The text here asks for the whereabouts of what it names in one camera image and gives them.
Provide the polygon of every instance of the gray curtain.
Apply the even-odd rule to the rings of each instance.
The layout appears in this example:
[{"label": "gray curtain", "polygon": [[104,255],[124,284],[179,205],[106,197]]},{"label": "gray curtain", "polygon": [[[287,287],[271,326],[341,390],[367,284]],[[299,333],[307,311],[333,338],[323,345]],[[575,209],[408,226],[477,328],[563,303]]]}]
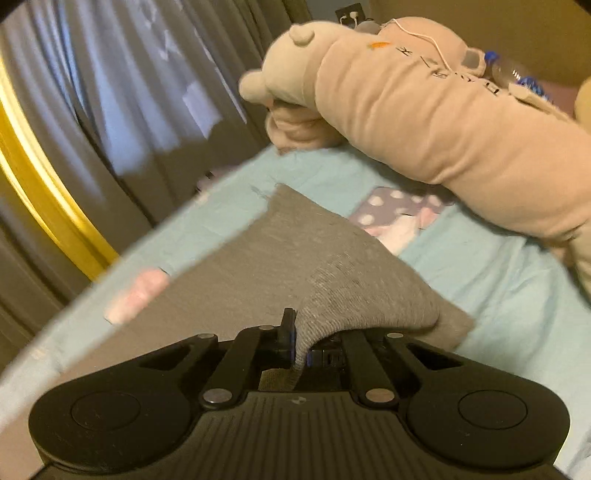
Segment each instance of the gray curtain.
[{"label": "gray curtain", "polygon": [[[240,75],[305,0],[30,0],[0,27],[21,106],[69,192],[123,253],[209,170],[268,143]],[[88,280],[0,174],[0,369]]]}]

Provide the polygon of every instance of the gold trim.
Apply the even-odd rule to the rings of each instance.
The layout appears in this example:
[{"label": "gold trim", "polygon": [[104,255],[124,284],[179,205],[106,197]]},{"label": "gold trim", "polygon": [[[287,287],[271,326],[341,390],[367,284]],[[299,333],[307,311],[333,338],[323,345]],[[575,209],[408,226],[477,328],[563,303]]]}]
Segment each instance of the gold trim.
[{"label": "gold trim", "polygon": [[89,279],[118,255],[92,225],[51,166],[0,59],[0,168],[47,235]]}]

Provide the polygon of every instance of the power outlet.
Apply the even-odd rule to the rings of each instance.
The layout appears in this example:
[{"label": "power outlet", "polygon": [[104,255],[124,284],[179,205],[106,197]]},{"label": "power outlet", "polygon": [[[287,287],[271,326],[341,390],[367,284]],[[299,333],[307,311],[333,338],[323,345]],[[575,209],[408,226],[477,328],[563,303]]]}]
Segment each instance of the power outlet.
[{"label": "power outlet", "polygon": [[355,19],[351,17],[351,12],[357,12],[357,23],[360,24],[365,20],[365,13],[361,4],[353,4],[348,7],[339,8],[335,10],[336,18],[339,23],[347,27],[355,27]]}]

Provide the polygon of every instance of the water bottle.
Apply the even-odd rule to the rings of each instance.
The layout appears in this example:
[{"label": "water bottle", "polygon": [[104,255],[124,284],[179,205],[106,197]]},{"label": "water bottle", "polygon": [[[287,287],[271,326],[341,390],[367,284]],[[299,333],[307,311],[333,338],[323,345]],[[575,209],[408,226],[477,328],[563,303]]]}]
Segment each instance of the water bottle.
[{"label": "water bottle", "polygon": [[541,85],[521,63],[501,57],[495,51],[487,51],[484,59],[486,62],[485,77],[495,82],[499,87],[506,89],[509,88],[510,83],[516,83],[529,88],[536,95],[552,103]]}]

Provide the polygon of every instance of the bed sheet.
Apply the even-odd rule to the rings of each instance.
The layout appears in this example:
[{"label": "bed sheet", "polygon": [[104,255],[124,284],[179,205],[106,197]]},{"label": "bed sheet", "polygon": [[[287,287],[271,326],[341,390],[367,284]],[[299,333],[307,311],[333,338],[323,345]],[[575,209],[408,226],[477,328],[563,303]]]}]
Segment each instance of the bed sheet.
[{"label": "bed sheet", "polygon": [[[375,187],[412,184],[352,147],[281,157],[263,151],[215,184],[206,202],[191,202],[134,246],[22,352],[0,383],[0,430],[50,380],[113,334],[105,308],[141,270],[179,274],[264,212],[278,183],[342,216]],[[565,269],[535,242],[482,222],[460,204],[448,207],[400,257],[476,319],[459,354],[560,395],[571,431],[557,466],[568,471],[582,462],[591,426],[591,309]]]}]

